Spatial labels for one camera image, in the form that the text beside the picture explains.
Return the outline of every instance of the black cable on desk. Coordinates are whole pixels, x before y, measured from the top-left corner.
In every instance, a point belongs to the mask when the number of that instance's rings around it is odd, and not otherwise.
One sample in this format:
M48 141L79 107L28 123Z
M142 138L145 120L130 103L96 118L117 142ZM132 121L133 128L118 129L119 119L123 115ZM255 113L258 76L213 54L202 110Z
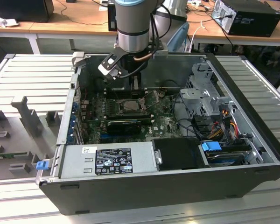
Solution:
M95 1L95 0L92 0L94 3L97 3L98 5L100 5L100 6L102 6L102 7L106 7L106 6L104 6L103 4L101 4L101 3L99 3L99 2L97 2L97 1Z
M84 23L84 22L77 22L77 21L74 21L74 20L72 20L69 16L63 14L63 12L67 9L67 6L66 6L65 4L63 4L61 1L59 1L59 0L56 0L56 1L58 1L61 5L64 6L64 9L61 10L61 15L62 15L63 17L65 17L65 18L67 18L67 19L68 19L69 21L71 21L71 22L78 23L78 24L84 24L84 25L104 25L104 24L108 23L108 22L104 22L104 23Z
M222 31L223 31L223 33L224 33L225 37L228 39L229 43L231 44L231 52L230 52L230 55L232 55L232 51L233 51L233 44L232 44L231 40L228 38L228 36L226 35L225 30L222 28L222 21L223 21L223 18L221 19L221 24L220 24L220 27L221 27L221 29L222 29Z

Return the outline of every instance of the green circuit board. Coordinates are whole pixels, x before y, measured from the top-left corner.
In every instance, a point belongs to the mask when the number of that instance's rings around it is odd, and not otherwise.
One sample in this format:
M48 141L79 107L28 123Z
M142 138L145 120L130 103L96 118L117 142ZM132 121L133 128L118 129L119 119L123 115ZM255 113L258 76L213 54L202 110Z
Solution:
M87 144L122 143L151 141L155 138L181 137L180 130L172 114L172 96L164 91L153 90L139 99L108 98L96 94L90 100L91 119L86 122ZM119 119L129 114L139 113L139 118ZM108 122L116 120L141 121L141 132L133 135L109 135Z

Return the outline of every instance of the blue latch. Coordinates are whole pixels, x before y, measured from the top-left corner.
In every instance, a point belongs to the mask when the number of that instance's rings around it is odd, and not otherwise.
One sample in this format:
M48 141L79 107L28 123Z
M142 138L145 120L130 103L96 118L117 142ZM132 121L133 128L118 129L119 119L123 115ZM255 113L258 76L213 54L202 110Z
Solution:
M49 169L49 161L39 161L36 164L37 170Z
M220 146L220 143L217 141L206 141L202 145L203 151L221 151L222 148Z

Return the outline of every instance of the power cable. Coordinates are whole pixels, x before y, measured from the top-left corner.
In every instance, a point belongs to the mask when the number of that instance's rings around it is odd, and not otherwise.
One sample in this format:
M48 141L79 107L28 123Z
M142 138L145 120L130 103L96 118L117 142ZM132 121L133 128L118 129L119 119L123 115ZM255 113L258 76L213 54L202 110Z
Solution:
M67 19L68 19L69 21L71 21L71 22L78 23L78 24L84 24L84 25L104 25L104 24L108 23L108 22L104 22L104 23L84 23L84 22L77 22L77 21L74 21L74 20L72 20L69 16L63 14L63 12L67 9L67 6L66 6L65 4L63 4L62 2L60 2L59 0L57 0L57 1L58 1L61 5L64 6L64 9L61 10L61 15L62 15L63 17L65 17L65 18L67 18Z

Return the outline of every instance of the warning label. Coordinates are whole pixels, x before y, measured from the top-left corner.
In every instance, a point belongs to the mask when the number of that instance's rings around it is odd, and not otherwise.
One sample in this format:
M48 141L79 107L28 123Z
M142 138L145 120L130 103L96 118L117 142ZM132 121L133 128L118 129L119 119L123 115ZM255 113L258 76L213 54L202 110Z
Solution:
M130 148L96 150L95 174L126 174L133 172Z

